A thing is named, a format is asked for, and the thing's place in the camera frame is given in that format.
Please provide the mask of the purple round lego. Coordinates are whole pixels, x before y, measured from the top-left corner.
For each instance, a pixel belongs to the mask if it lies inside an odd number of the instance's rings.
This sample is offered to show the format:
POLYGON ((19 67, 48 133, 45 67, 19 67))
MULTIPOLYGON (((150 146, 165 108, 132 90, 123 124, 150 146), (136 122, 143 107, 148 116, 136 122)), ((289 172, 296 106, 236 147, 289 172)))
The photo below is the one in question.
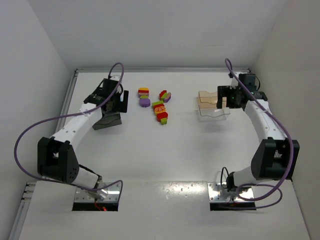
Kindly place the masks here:
POLYGON ((139 98, 139 105, 143 108, 148 108, 151 105, 151 101, 147 95, 141 95, 139 98))

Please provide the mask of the red yellow striped lego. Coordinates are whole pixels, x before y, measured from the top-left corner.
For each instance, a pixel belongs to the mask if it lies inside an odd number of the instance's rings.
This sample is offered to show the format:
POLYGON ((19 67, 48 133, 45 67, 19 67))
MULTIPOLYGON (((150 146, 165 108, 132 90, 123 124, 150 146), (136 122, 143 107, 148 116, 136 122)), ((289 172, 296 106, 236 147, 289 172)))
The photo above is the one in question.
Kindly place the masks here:
POLYGON ((137 95, 139 98, 148 98, 150 94, 149 88, 140 87, 137 91, 137 95))

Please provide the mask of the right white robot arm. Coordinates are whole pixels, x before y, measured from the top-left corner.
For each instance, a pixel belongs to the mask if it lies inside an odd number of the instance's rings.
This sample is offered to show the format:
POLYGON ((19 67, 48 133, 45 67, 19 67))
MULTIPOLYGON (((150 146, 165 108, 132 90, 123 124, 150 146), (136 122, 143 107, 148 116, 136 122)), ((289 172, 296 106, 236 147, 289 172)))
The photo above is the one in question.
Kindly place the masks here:
POLYGON ((289 140, 283 129, 270 117, 268 98, 259 91, 252 73, 241 73, 236 86, 217 88, 217 108, 223 103, 230 109, 242 109, 251 120, 259 140, 259 146, 248 167, 233 171, 226 179, 226 189, 231 192, 243 184, 258 184, 280 180, 283 176, 292 179, 300 145, 289 140))

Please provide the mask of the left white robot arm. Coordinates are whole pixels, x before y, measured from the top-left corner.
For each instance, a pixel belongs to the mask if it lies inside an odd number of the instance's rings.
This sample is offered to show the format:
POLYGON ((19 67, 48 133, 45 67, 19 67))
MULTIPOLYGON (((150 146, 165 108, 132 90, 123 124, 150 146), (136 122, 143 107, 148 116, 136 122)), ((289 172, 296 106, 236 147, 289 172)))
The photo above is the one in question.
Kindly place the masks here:
POLYGON ((119 76, 104 78, 81 105, 79 115, 51 137, 37 144, 37 172, 42 177, 88 189, 102 187, 102 177, 79 164, 76 148, 89 130, 122 124, 121 114, 128 109, 129 92, 119 76))

